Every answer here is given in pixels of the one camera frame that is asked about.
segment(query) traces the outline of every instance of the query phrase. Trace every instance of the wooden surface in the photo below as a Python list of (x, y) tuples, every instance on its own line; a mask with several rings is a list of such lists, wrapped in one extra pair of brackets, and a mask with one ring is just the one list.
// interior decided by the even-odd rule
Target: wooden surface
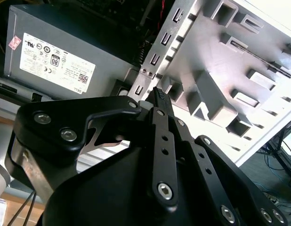
[[(23, 202), (25, 202), (25, 199), (19, 198), (12, 196), (7, 193), (3, 193), (0, 197), (1, 199), (4, 199), (7, 202), (7, 210), (5, 213), (5, 218), (4, 218), (4, 226), (7, 226), (9, 221), (12, 219), (14, 214), (18, 211), (18, 209), (21, 207)], [(24, 220), (26, 218), (28, 209), (31, 205), (31, 201), (27, 203), (27, 205), (24, 207), (24, 209), (21, 211), (21, 213), (18, 215), (16, 220), (14, 221), (12, 226), (22, 226), (24, 223)], [(35, 203), (33, 206), (32, 213), (29, 217), (29, 221), (27, 223), (27, 226), (35, 226), (41, 216), (41, 214), (44, 211), (44, 205)]]
[(0, 117), (0, 123), (7, 124), (7, 125), (13, 125), (14, 121)]

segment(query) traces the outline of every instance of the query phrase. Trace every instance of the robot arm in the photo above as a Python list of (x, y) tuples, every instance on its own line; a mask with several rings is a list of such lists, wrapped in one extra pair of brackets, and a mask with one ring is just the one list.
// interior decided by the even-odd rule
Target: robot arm
[[(213, 141), (192, 138), (158, 88), (140, 105), (125, 96), (28, 104), (13, 131), (6, 165), (46, 203), (40, 225), (288, 225)], [(81, 152), (122, 140), (130, 147), (77, 174)]]

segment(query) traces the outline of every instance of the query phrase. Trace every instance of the barcode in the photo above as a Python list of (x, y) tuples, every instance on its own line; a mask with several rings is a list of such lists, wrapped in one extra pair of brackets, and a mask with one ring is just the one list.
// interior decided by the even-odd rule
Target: barcode
[(79, 75), (79, 79), (78, 79), (78, 81), (80, 81), (80, 82), (83, 83), (83, 84), (87, 84), (88, 76), (83, 75), (83, 74), (80, 74), (80, 75)]

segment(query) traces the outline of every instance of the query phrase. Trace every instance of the power supply unit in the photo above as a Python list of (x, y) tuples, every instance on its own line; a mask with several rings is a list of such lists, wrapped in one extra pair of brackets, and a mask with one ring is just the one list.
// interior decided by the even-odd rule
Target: power supply unit
[(134, 34), (102, 18), (70, 7), (16, 5), (9, 10), (4, 74), (53, 99), (108, 96), (134, 71), (138, 51)]

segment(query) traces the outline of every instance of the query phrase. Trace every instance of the red wire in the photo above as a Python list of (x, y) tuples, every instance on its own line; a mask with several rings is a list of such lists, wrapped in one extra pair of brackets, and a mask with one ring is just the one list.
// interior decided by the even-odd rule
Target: red wire
[(162, 16), (163, 16), (163, 10), (164, 10), (164, 3), (165, 3), (165, 0), (162, 0), (162, 7), (161, 7), (161, 11), (160, 11), (160, 21), (158, 22), (158, 31), (160, 30), (160, 22), (162, 21)]

